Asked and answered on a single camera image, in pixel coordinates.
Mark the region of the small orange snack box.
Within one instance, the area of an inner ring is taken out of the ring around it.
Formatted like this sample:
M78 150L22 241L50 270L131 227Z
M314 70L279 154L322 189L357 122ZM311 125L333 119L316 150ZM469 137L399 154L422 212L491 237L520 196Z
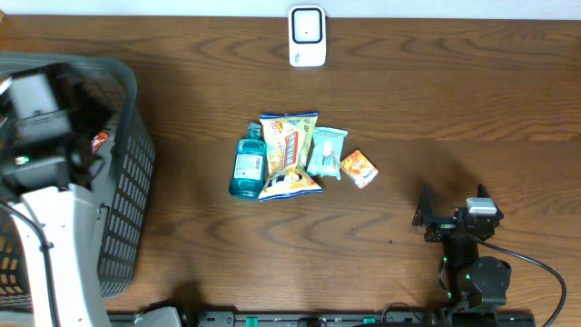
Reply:
M345 157L341 162L341 170L360 189L368 186L379 173L377 167L361 150L356 150Z

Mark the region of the pale green wet wipes pack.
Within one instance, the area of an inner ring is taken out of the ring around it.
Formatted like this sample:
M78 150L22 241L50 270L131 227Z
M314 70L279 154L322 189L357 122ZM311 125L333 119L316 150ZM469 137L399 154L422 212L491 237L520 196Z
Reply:
M314 147L307 166L307 174L319 177L335 177L340 180L340 157L347 135L346 130L316 127L313 135Z

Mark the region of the yellow chips bag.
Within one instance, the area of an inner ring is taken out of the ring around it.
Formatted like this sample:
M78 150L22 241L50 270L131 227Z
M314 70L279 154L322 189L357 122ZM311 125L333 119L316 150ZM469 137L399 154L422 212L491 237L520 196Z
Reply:
M318 118L318 112L261 114L268 168L261 202L322 192L305 171Z

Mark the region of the teal mouthwash bottle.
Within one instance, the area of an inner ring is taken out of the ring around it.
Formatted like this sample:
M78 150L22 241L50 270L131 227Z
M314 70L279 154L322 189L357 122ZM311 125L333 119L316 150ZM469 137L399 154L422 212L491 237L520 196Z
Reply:
M235 163L229 185L232 197L254 200L263 189L267 146L261 137L261 125L250 122L247 133L236 148Z

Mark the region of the red orange snack stick packet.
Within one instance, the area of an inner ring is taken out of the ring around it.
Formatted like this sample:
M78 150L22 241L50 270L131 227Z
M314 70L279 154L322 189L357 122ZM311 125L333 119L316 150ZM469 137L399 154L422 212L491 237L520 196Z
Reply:
M96 153L100 147L110 138L110 135L105 132L101 131L98 132L97 135L91 141L92 151Z

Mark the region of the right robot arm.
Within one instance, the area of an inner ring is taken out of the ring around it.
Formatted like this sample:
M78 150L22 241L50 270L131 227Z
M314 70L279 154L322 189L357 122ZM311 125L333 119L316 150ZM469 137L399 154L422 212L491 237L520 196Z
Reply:
M497 309L507 303L510 265L496 257L481 256L478 245L495 234L504 218L483 184L478 194L451 216L435 214L426 185L412 224L424 227L424 240L441 243L440 286L449 304L440 310L447 326L498 326Z

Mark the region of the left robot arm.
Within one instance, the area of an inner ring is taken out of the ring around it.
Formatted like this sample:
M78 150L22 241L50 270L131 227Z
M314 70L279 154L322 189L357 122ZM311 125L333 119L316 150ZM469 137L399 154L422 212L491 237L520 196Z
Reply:
M133 72L113 59L3 58L1 211L5 292L31 303L35 326L183 326L174 304L111 314L130 284L155 149Z

